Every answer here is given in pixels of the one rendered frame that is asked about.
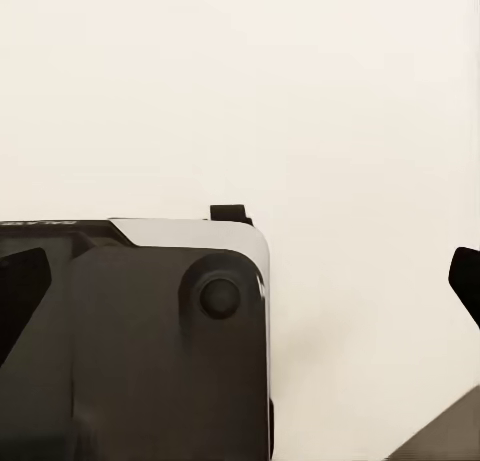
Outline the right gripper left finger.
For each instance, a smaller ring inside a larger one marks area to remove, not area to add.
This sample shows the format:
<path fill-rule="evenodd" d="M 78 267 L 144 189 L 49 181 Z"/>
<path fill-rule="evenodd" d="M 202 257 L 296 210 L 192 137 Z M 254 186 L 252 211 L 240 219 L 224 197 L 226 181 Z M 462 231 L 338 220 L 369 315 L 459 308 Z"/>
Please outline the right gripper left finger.
<path fill-rule="evenodd" d="M 0 367 L 51 285 L 43 247 L 0 258 Z"/>

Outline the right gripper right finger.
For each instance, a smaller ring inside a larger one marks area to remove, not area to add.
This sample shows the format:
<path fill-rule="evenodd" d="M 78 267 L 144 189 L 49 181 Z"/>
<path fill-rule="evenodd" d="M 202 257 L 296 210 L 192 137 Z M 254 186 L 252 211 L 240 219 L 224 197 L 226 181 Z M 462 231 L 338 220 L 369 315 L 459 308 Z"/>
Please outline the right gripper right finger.
<path fill-rule="evenodd" d="M 480 251 L 458 247 L 448 281 L 480 328 Z"/>

